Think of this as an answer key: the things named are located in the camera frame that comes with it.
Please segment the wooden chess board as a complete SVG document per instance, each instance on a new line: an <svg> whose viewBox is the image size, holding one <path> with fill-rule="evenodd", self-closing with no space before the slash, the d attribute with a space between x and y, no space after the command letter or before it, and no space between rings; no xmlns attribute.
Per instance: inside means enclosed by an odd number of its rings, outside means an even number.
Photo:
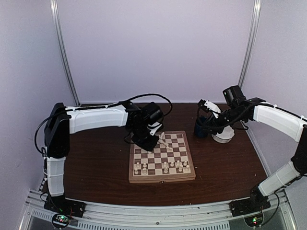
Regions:
<svg viewBox="0 0 307 230"><path fill-rule="evenodd" d="M166 149L159 142L153 149L152 153L141 149L137 145L130 146L130 165L129 165L129 182L132 184L143 183L168 183L192 181L196 178L196 173L190 153L190 148L185 131L166 131L166 143L172 147L172 150ZM180 166L183 166L183 172L179 172L176 161L180 160ZM163 163L168 163L168 173L164 174ZM189 172L185 172L183 162L187 161ZM136 163L140 163L141 167L137 168ZM142 173L143 164L147 163L147 174ZM139 171L138 175L134 174L134 169Z"/></svg>

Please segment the white bishop piece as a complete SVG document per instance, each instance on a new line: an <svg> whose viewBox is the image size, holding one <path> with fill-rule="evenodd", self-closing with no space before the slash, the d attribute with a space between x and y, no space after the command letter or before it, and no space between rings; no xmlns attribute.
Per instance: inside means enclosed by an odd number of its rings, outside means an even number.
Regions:
<svg viewBox="0 0 307 230"><path fill-rule="evenodd" d="M166 161L163 163L163 169L164 169L164 174L167 174L168 173L168 163Z"/></svg>

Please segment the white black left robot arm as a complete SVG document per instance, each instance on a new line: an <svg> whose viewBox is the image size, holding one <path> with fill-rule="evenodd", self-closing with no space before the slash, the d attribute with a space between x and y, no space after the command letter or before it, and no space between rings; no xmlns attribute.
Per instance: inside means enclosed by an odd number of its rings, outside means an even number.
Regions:
<svg viewBox="0 0 307 230"><path fill-rule="evenodd" d="M44 146L39 149L46 161L45 174L48 182L50 204L59 213L69 209L64 199L64 165L70 151L72 134L97 128L124 127L131 140L144 150L152 151L159 137L157 130L162 126L164 114L154 102L138 107L131 101L108 105L65 106L54 105L44 128Z"/></svg>

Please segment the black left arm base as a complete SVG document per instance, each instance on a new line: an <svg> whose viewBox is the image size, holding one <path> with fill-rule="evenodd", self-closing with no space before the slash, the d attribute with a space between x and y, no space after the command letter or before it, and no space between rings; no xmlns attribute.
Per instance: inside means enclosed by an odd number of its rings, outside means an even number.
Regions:
<svg viewBox="0 0 307 230"><path fill-rule="evenodd" d="M86 204L80 201L69 200L65 195L52 196L49 187L46 186L47 198L44 203L44 209L67 216L82 218Z"/></svg>

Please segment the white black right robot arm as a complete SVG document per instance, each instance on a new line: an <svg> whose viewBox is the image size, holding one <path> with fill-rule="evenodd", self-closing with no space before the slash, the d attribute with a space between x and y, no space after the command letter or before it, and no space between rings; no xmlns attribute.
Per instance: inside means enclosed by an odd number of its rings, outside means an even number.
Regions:
<svg viewBox="0 0 307 230"><path fill-rule="evenodd" d="M223 90L223 95L228 105L226 110L221 110L209 100L198 102L199 110L211 113L201 124L201 130L210 134L216 142L229 142L235 135L235 123L254 121L273 129L263 135L263 140L275 144L277 138L273 135L280 133L297 143L296 151L289 162L251 190L251 197L246 200L246 208L254 212L264 204L265 197L307 174L307 119L264 99L247 99L238 85Z"/></svg>

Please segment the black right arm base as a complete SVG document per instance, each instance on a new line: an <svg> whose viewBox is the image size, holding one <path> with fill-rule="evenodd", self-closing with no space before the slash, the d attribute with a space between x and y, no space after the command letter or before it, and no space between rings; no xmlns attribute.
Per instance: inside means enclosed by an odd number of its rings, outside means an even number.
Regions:
<svg viewBox="0 0 307 230"><path fill-rule="evenodd" d="M233 217L260 212L271 207L268 196L264 196L258 188L250 191L250 196L242 200L233 200L229 203Z"/></svg>

